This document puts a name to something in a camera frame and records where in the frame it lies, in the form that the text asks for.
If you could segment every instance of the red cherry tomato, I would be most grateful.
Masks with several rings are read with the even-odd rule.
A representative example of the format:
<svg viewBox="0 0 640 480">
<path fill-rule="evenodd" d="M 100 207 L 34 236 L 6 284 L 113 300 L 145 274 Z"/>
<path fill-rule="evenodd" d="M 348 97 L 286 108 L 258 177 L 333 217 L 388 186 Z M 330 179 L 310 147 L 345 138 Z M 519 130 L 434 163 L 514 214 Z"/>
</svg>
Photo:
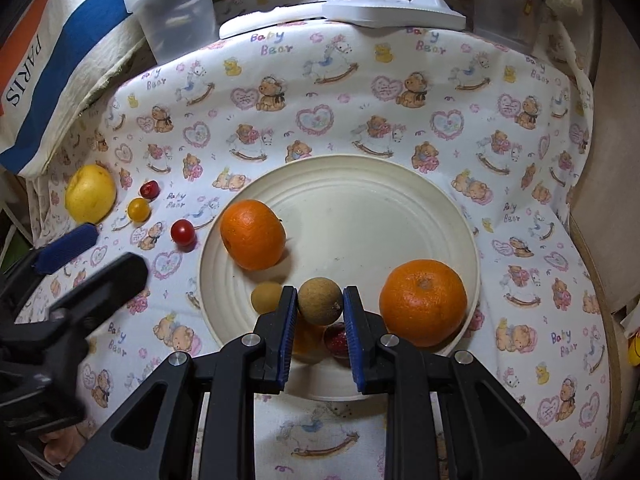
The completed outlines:
<svg viewBox="0 0 640 480">
<path fill-rule="evenodd" d="M 176 245 L 188 247 L 196 240 L 196 229 L 188 220 L 178 220 L 171 226 L 171 238 Z"/>
<path fill-rule="evenodd" d="M 147 200 L 154 200 L 158 198 L 160 194 L 160 186 L 155 180 L 150 180 L 149 182 L 145 182 L 142 186 L 140 186 L 140 196 L 142 198 L 146 198 Z"/>
</svg>

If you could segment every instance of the cherry tomato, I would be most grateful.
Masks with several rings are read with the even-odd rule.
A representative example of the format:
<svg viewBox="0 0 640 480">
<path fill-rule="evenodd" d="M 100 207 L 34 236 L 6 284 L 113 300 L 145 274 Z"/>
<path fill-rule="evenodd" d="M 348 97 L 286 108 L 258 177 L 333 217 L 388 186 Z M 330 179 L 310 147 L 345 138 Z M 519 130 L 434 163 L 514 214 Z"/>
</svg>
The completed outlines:
<svg viewBox="0 0 640 480">
<path fill-rule="evenodd" d="M 134 198 L 129 202 L 127 214 L 134 222 L 144 222 L 151 214 L 151 208 L 144 198 Z"/>
<path fill-rule="evenodd" d="M 149 182 L 145 182 L 142 186 L 140 186 L 140 196 L 142 198 L 146 198 L 147 200 L 154 200 L 158 198 L 160 194 L 160 186 L 155 180 L 150 180 Z"/>
<path fill-rule="evenodd" d="M 178 220 L 171 226 L 171 238 L 179 247 L 188 247 L 196 240 L 196 229 L 188 220 Z"/>
</svg>

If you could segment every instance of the small round fruit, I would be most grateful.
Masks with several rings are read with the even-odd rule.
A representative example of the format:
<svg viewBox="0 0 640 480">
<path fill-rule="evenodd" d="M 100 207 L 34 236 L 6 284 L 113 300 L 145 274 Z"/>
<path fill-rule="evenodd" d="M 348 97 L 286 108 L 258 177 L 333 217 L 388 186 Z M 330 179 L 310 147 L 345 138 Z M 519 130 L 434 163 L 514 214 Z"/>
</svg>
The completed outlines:
<svg viewBox="0 0 640 480">
<path fill-rule="evenodd" d="M 282 285 L 275 282 L 262 282 L 251 293 L 251 305 L 258 314 L 273 312 L 280 303 Z"/>
<path fill-rule="evenodd" d="M 97 224 L 116 200 L 111 174 L 97 164 L 87 164 L 74 173 L 65 191 L 65 208 L 78 223 Z"/>
<path fill-rule="evenodd" d="M 144 198 L 134 198 L 127 206 L 127 214 L 134 222 L 144 222 L 151 215 L 151 208 Z"/>
<path fill-rule="evenodd" d="M 184 218 L 171 226 L 171 240 L 179 247 L 188 247 L 196 241 L 196 229 Z"/>
<path fill-rule="evenodd" d="M 391 271 L 379 306 L 389 332 L 416 346 L 433 346 L 462 323 L 466 292 L 456 271 L 442 262 L 413 260 Z"/>
<path fill-rule="evenodd" d="M 298 310 L 313 325 L 331 325 L 342 313 L 342 291 L 329 278 L 312 278 L 298 291 Z"/>
<path fill-rule="evenodd" d="M 298 316 L 293 337 L 293 355 L 304 356 L 316 352 L 322 344 L 323 333 L 324 327 L 312 325 Z"/>
<path fill-rule="evenodd" d="M 334 323 L 324 331 L 324 346 L 336 359 L 349 358 L 349 346 L 347 345 L 347 331 L 344 323 Z"/>
<path fill-rule="evenodd" d="M 140 186 L 140 196 L 142 198 L 146 198 L 147 200 L 154 200 L 158 198 L 160 194 L 160 186 L 155 180 L 150 180 L 149 182 L 145 182 L 142 186 Z"/>
<path fill-rule="evenodd" d="M 220 218 L 220 236 L 229 256 L 244 270 L 273 267 L 286 240 L 278 217 L 257 200 L 230 204 Z"/>
</svg>

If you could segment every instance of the plastic container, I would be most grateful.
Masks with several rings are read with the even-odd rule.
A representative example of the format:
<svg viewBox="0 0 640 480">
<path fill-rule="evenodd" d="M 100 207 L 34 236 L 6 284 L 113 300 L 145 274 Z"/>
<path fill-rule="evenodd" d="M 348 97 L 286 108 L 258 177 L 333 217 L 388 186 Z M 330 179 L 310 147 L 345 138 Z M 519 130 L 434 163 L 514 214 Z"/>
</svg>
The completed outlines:
<svg viewBox="0 0 640 480">
<path fill-rule="evenodd" d="M 124 0 L 159 64 L 217 40 L 213 0 Z"/>
<path fill-rule="evenodd" d="M 523 54 L 531 54 L 542 0 L 474 0 L 474 33 Z"/>
</svg>

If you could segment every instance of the clear plastic cup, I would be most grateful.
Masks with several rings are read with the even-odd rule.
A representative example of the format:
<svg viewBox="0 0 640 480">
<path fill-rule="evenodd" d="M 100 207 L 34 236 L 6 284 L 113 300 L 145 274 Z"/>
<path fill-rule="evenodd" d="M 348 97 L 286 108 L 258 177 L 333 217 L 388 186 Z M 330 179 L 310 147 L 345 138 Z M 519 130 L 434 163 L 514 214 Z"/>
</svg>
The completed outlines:
<svg viewBox="0 0 640 480">
<path fill-rule="evenodd" d="M 217 40 L 213 0 L 124 0 L 159 64 Z"/>
</svg>

